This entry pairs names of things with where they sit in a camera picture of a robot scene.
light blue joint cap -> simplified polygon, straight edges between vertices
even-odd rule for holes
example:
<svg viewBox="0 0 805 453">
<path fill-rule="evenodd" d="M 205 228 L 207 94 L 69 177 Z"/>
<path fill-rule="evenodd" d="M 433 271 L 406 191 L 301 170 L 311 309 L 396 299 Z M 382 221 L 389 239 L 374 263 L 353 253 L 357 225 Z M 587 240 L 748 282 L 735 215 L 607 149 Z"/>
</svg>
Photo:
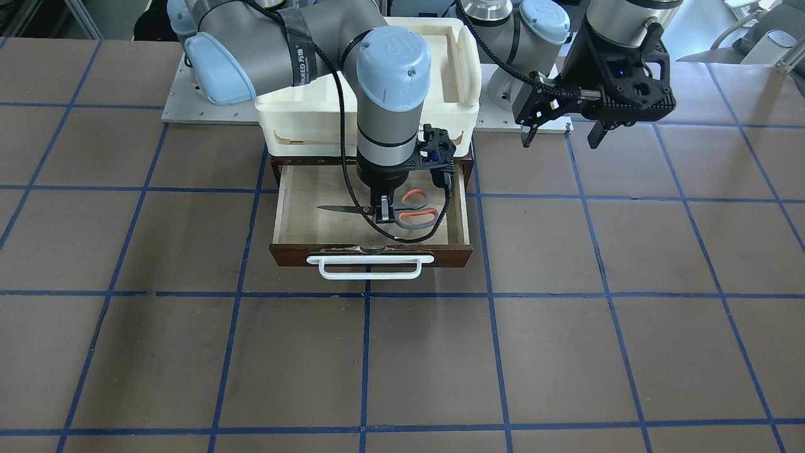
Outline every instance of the light blue joint cap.
<svg viewBox="0 0 805 453">
<path fill-rule="evenodd" d="M 215 36 L 201 31 L 188 38 L 184 49 L 207 99 L 216 106 L 227 106 L 257 97 L 246 71 Z"/>
<path fill-rule="evenodd" d="M 551 44 L 564 44 L 570 32 L 570 16 L 551 0 L 522 0 L 523 22 L 540 38 Z"/>
<path fill-rule="evenodd" d="M 376 28 L 361 43 L 357 79 L 366 96 L 380 107 L 393 112 L 413 110 L 431 88 L 431 48 L 405 27 Z"/>
<path fill-rule="evenodd" d="M 171 28 L 180 36 L 196 34 L 196 24 L 184 0 L 167 0 L 167 16 L 171 18 Z"/>
</svg>

white drawer handle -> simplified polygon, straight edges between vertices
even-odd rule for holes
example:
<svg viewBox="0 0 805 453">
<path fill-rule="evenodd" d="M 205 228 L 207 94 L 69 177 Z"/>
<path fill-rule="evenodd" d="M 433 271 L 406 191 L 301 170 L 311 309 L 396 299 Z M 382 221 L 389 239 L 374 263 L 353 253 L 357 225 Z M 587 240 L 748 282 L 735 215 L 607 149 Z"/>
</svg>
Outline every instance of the white drawer handle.
<svg viewBox="0 0 805 453">
<path fill-rule="evenodd" d="M 430 255 L 330 255 L 309 256 L 309 264 L 318 264 L 319 273 L 327 280 L 412 280 L 422 273 L 422 264 L 432 263 Z M 416 264 L 411 272 L 328 272 L 328 264 Z"/>
</svg>

scissors handle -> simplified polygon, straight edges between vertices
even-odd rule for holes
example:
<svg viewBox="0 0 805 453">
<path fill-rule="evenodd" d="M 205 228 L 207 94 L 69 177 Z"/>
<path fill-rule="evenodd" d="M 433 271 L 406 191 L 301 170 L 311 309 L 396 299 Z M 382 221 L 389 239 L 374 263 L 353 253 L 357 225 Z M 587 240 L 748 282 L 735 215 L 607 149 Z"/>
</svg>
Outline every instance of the scissors handle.
<svg viewBox="0 0 805 453">
<path fill-rule="evenodd" d="M 427 222 L 416 222 L 417 218 L 428 215 L 432 216 L 432 218 Z M 396 223 L 398 227 L 406 230 L 422 230 L 424 228 L 433 227 L 438 218 L 439 213 L 433 208 L 423 210 L 399 210 L 394 212 L 394 223 Z"/>
<path fill-rule="evenodd" d="M 422 201 L 419 203 L 409 203 L 408 199 L 413 197 L 414 195 L 422 196 Z M 402 199 L 399 203 L 394 203 L 392 207 L 396 210 L 421 210 L 425 206 L 427 206 L 429 200 L 427 199 L 427 193 L 425 193 L 422 189 L 411 189 L 406 192 L 405 195 L 402 196 Z"/>
</svg>

open drawer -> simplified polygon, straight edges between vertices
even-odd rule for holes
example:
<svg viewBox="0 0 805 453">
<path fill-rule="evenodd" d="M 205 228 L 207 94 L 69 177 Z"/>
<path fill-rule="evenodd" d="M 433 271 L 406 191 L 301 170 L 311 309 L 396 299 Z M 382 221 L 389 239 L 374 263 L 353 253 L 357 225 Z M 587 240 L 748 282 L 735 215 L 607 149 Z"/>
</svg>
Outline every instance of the open drawer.
<svg viewBox="0 0 805 453">
<path fill-rule="evenodd" d="M 369 200 L 369 188 L 358 179 L 354 165 L 349 166 L 349 172 L 358 200 Z M 414 188 L 424 189 L 430 197 L 430 207 L 441 211 L 444 191 L 433 186 L 429 172 L 411 172 L 397 193 Z M 461 165 L 456 166 L 453 177 L 448 213 L 436 234 L 422 243 L 397 243 L 377 233 L 361 215 L 318 209 L 317 206 L 322 205 L 352 205 L 340 165 L 282 166 L 274 238 L 270 246 L 271 255 L 279 266 L 317 265 L 322 276 L 331 280 L 410 279 L 419 275 L 422 266 L 463 268 L 473 253 Z M 430 231 L 409 231 L 395 224 L 381 225 L 381 228 L 405 239 L 418 238 Z M 324 268 L 330 264 L 415 266 L 415 270 L 334 273 Z"/>
</svg>

wooden drawer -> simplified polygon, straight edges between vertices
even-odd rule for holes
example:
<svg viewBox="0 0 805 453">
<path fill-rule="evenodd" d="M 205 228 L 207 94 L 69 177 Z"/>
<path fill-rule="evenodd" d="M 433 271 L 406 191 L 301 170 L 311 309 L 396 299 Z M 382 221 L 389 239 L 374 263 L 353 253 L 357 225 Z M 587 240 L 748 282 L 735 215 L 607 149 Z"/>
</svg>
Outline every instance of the wooden drawer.
<svg viewBox="0 0 805 453">
<path fill-rule="evenodd" d="M 401 244 L 380 235 L 358 214 L 317 208 L 322 205 L 352 205 L 340 165 L 289 162 L 275 165 L 280 178 L 271 255 L 280 266 L 310 266 L 309 256 L 363 256 L 367 262 L 361 265 L 370 264 L 373 257 L 379 256 L 383 257 L 382 260 L 394 260 L 395 256 L 430 256 L 433 262 L 426 263 L 426 266 L 463 268 L 473 253 L 473 246 L 469 243 L 465 196 L 465 176 L 472 168 L 472 161 L 459 162 L 447 215 L 432 238 L 417 244 Z M 354 165 L 349 166 L 349 173 L 355 195 L 361 201 L 368 201 L 369 188 L 358 179 Z M 444 191 L 433 186 L 429 172 L 411 172 L 397 193 L 413 188 L 424 189 L 430 197 L 430 207 L 441 210 Z M 381 228 L 406 239 L 429 232 L 404 230 L 394 224 L 381 225 Z M 383 262 L 382 266 L 395 264 L 405 265 L 401 261 Z"/>
</svg>

